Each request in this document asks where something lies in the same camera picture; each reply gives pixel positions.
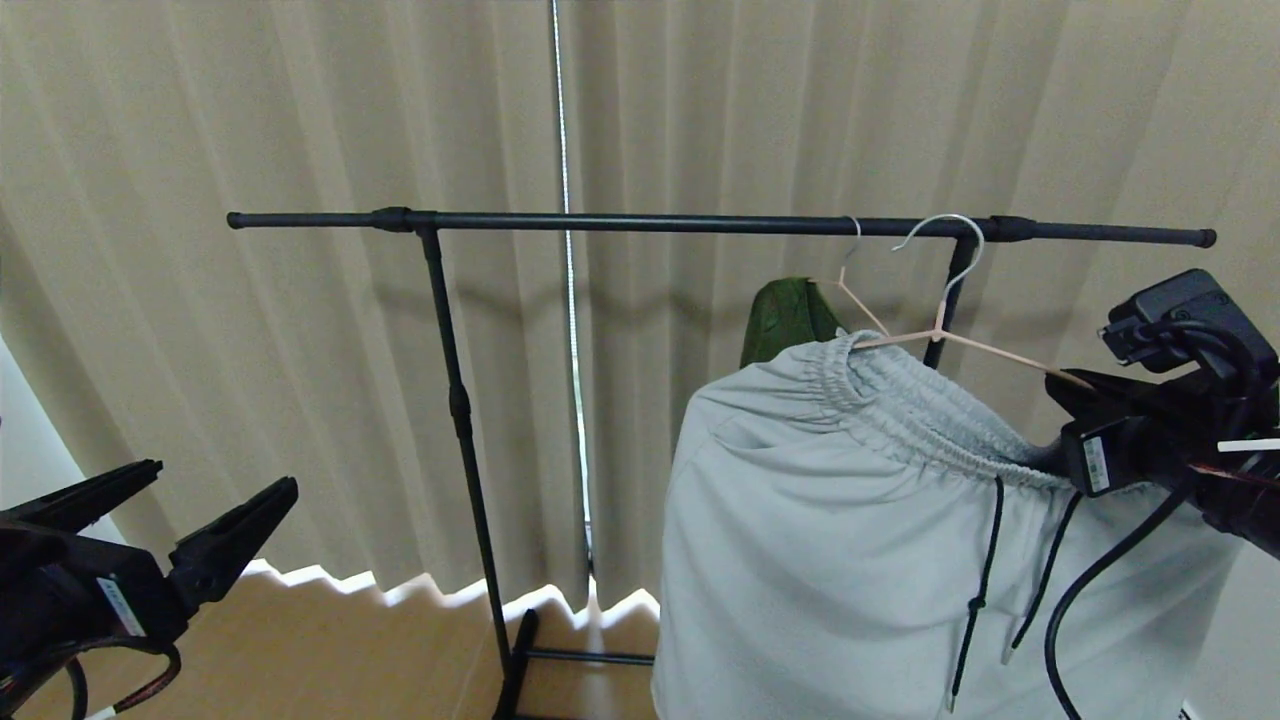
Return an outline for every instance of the black metal clothing rack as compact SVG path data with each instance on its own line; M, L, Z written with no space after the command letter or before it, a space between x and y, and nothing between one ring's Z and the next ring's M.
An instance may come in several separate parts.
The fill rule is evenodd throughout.
M1156 245L1189 245L1211 247L1217 241L1212 229L1167 229L1125 225L1092 225L1038 223L1027 218L993 215L974 219L987 242L1020 242L1032 238L1088 240L1112 242L1138 242ZM618 665L653 665L653 656L618 652L580 652L536 647L538 612L525 612L516 632L516 642L507 638L507 625L502 612L502 594L493 559L489 518L480 487L480 469L472 439L471 401L462 382L458 345L453 333L453 315L444 282L444 263L440 252L442 229L504 229L504 231L595 231L595 232L664 232L664 233L731 233L731 234L800 234L800 236L854 236L905 237L919 223L905 218L805 218L805 217L750 217L750 215L616 215L616 214L554 214L554 213L436 213L384 208L372 213L285 213L248 214L228 213L227 224L239 228L375 228L387 232L415 233L422 242L422 252L430 272L431 295L440 325L440 345L449 378L449 414L453 416L462 468L471 500L480 562L484 568L493 614L498 653L502 659L503 684L494 710L494 720L554 720L522 715L517 711L525 671L530 660L557 660L579 662L605 662ZM977 237L970 227L955 219L940 219L922 228L918 236L951 237L956 243L951 251L947 281L955 278L973 261ZM963 283L956 283L946 297L943 328L951 327ZM942 341L931 342L924 354L924 364L937 368L942 357Z

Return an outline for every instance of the black drawstring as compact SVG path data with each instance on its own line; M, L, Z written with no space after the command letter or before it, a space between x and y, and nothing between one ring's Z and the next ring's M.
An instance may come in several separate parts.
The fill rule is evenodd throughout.
M996 542L1000 539L1000 521L1005 516L1005 480L996 475L996 519L991 524L991 542L987 544L987 561L982 566L982 579L978 582L978 596L969 601L969 623L960 642L960 657L956 659L956 674L951 680L951 698L947 710L955 712L956 696L960 694L960 679L964 676L964 664L969 659L969 643L978 625L978 612L987 606L987 585L991 582L991 566L996 564Z
M1044 571L1041 574L1039 587L1036 588L1036 597L1032 598L1030 607L1027 609L1027 618L1023 620L1023 625L1018 628L1018 634L1014 635L1014 642L1009 644L1009 651L1005 653L1005 664L1018 650L1018 646L1023 644L1023 638L1027 637L1027 630L1030 630L1032 623L1036 620L1036 612L1039 611L1041 601L1044 600L1044 592L1048 589L1048 578L1053 573L1053 562L1057 560L1057 548L1062 546L1062 538L1066 537L1066 527L1071 524L1071 516L1075 515L1076 506L1084 500L1084 493L1076 492L1071 496L1071 500L1066 503L1066 511L1062 514L1062 521L1057 524L1057 532L1053 533L1053 544L1048 548L1048 559L1044 561Z

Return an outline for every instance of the beige curtain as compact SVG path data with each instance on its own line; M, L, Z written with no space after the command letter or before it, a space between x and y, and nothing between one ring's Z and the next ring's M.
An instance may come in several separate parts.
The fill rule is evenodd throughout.
M228 210L556 211L541 3L5 3L4 336L154 551L296 475L282 570L480 577L421 249ZM507 600L580 605L563 238L444 233Z
M1106 372L1114 360L1093 334L1106 311L1192 266L1260 327L1280 323L1275 3L566 3L561 22L576 210L1213 227L1221 241L1207 251L992 247L956 329ZM607 606L657 588L684 406L736 368L754 292L782 275L835 278L850 241L576 241ZM888 245L861 242L850 283L891 329L923 329L950 242ZM1033 439L1062 421L1034 373L954 346L942 369Z

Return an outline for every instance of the wooden floor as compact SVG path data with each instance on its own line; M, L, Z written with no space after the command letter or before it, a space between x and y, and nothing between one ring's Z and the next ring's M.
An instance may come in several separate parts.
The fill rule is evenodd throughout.
M539 609L539 644L652 653L657 620L640 607L607 629L599 609L575 630L558 602ZM509 625L515 637L515 623ZM421 583L388 607L381 592L351 594L319 579L294 587L273 574L243 578L205 606L179 641L182 675L129 720L160 719L488 719L502 676L485 598L445 607ZM164 661L104 650L82 657L90 714L163 669ZM15 720L65 720L65 675L50 680ZM649 669L534 661L521 712L582 720L655 717Z

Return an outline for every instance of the green garment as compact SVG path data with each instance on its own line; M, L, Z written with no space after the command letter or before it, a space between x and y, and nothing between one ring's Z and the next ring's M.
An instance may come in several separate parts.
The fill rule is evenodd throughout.
M833 340L842 325L809 278L773 281L755 293L741 368L768 363L795 345Z

